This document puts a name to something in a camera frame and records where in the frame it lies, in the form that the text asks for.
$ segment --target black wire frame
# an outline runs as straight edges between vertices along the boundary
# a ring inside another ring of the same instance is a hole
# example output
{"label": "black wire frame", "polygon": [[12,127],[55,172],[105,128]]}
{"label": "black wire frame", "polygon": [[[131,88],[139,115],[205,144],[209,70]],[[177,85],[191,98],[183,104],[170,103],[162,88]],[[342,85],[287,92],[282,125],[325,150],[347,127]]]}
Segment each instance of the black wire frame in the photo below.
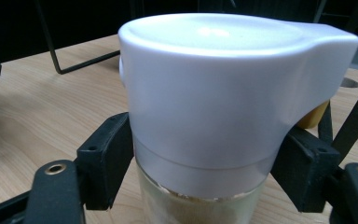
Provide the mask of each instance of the black wire frame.
{"label": "black wire frame", "polygon": [[[40,5],[40,1],[34,0],[34,3],[36,5],[36,11],[39,16],[39,20],[42,24],[43,33],[44,33],[46,41],[48,43],[48,51],[51,54],[51,59],[54,63],[55,70],[57,71],[58,74],[63,75],[66,73],[70,73],[77,69],[80,69],[80,68],[83,68],[83,67],[95,64],[95,63],[99,63],[104,60],[107,60],[107,59],[110,59],[110,58],[120,55],[120,50],[117,50],[117,51],[99,56],[97,58],[85,61],[83,63],[78,63],[78,64],[72,65],[70,67],[61,69],[60,63],[58,61],[58,57],[56,54],[56,49],[54,48],[54,44],[53,44],[53,41],[52,41],[52,38],[50,35],[50,31],[48,29],[48,24],[46,23],[46,18],[43,13],[42,7]],[[131,18],[136,19],[136,18],[143,17],[143,15],[144,15],[144,0],[130,0],[130,3],[131,3]]]}

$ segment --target wooden table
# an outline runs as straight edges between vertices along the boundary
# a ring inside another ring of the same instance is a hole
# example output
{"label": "wooden table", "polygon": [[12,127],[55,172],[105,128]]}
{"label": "wooden table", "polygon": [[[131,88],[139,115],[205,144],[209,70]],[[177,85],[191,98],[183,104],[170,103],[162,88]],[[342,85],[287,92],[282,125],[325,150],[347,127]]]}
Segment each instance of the wooden table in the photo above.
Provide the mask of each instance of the wooden table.
{"label": "wooden table", "polygon": [[[62,67],[119,49],[116,36],[58,50]],[[347,77],[358,82],[358,70]],[[358,98],[358,88],[340,88],[332,99],[334,133]],[[127,111],[118,57],[58,75],[48,53],[3,64],[0,80],[0,202],[30,189],[38,167],[73,160],[80,145],[108,117]],[[343,163],[358,161],[358,142]],[[270,176],[253,223],[328,223],[322,214],[300,214]],[[87,214],[88,223],[144,223],[141,195],[131,164],[110,211]]]}

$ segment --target wood grain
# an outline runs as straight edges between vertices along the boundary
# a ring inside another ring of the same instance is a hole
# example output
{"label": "wood grain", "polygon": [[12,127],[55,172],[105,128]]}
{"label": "wood grain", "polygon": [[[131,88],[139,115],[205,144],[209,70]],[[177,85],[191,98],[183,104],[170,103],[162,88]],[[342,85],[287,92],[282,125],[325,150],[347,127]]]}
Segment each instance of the wood grain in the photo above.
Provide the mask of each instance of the wood grain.
{"label": "wood grain", "polygon": [[[58,50],[62,67],[119,49],[116,36]],[[347,77],[358,82],[358,70]],[[334,133],[358,98],[358,88],[340,88],[332,99]],[[0,80],[0,202],[28,190],[38,167],[73,160],[76,149],[105,119],[127,111],[118,57],[58,75],[48,53],[3,64]],[[343,164],[358,161],[358,142]],[[110,211],[87,211],[88,223],[144,223],[133,161]],[[300,214],[270,176],[252,223],[328,223],[322,214]]]}

